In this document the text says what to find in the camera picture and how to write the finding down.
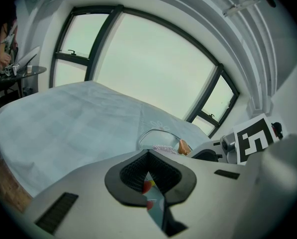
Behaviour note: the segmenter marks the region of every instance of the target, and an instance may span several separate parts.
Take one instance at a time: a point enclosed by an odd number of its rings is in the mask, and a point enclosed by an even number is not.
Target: bed
[[[0,109],[0,155],[35,197],[78,167],[137,150],[153,128],[192,149],[209,141],[197,126],[101,84],[68,84]]]

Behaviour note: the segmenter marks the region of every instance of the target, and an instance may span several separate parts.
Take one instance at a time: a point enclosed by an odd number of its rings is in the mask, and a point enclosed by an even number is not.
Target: paper
[[[278,141],[265,114],[233,128],[237,164],[245,165],[249,156]]]

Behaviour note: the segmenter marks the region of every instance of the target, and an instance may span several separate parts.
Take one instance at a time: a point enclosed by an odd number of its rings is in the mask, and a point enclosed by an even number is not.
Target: small table
[[[11,76],[2,75],[2,76],[0,76],[0,91],[4,90],[3,85],[11,87],[10,84],[14,84],[17,82],[20,98],[23,98],[23,90],[22,90],[21,80],[24,78],[38,75],[38,74],[42,74],[46,70],[47,69],[42,66],[32,66],[31,73],[28,73],[27,67],[25,66],[25,67],[21,68],[19,71],[17,71],[16,76],[15,75],[11,75]]]

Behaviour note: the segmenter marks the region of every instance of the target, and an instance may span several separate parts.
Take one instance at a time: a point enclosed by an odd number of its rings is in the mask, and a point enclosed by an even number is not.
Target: window handle
[[[75,54],[75,51],[74,51],[74,50],[69,50],[69,51],[73,51],[73,53],[71,53],[71,55],[75,55],[75,56],[76,56],[76,54]]]

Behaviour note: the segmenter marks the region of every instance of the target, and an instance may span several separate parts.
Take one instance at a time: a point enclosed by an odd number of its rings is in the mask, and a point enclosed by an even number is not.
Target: black window frame
[[[103,23],[101,29],[99,30],[99,33],[97,37],[94,40],[93,46],[91,48],[90,54],[88,58],[80,57],[77,55],[71,55],[71,54],[64,54],[60,52],[63,40],[65,38],[66,32],[73,20],[73,18],[77,15],[83,15],[83,14],[95,14],[95,13],[105,13],[108,14],[107,19]],[[229,113],[231,112],[233,106],[235,105],[240,93],[238,92],[236,86],[232,82],[231,78],[227,74],[227,72],[224,69],[223,64],[219,63],[219,61],[194,37],[192,37],[187,32],[183,31],[178,26],[170,23],[167,20],[164,20],[158,16],[152,15],[150,13],[140,11],[137,9],[132,8],[126,8],[123,5],[119,4],[116,6],[112,5],[94,5],[94,6],[85,6],[85,7],[74,7],[70,14],[68,15],[61,32],[59,34],[59,37],[57,39],[55,49],[53,52],[52,62],[51,62],[51,69],[50,69],[50,81],[49,81],[49,87],[53,88],[54,86],[54,80],[55,80],[55,63],[57,59],[81,64],[87,67],[85,79],[84,81],[91,81],[93,80],[96,66],[99,61],[100,53],[102,51],[102,48],[105,44],[105,41],[113,28],[114,24],[116,23],[118,17],[122,13],[127,13],[135,16],[139,16],[145,19],[148,19],[150,21],[153,21],[157,24],[160,24],[171,31],[177,33],[181,37],[183,37],[185,40],[190,42],[192,45],[194,45],[197,49],[199,49],[214,65],[215,70],[212,74],[212,77],[207,82],[203,94],[197,104],[195,105],[192,112],[189,114],[188,118],[186,119],[187,122],[192,123],[194,119],[199,116],[206,120],[207,122],[214,125],[214,129],[209,134],[209,138],[212,138],[213,135],[218,131],[220,126],[224,123],[226,118],[228,117]],[[230,100],[229,108],[225,111],[220,121],[216,121],[212,118],[211,115],[206,114],[202,111],[205,103],[207,102],[208,98],[210,97],[210,94],[212,93],[214,87],[216,86],[220,76],[223,77],[223,79],[226,81],[228,86],[233,92],[233,97]]]

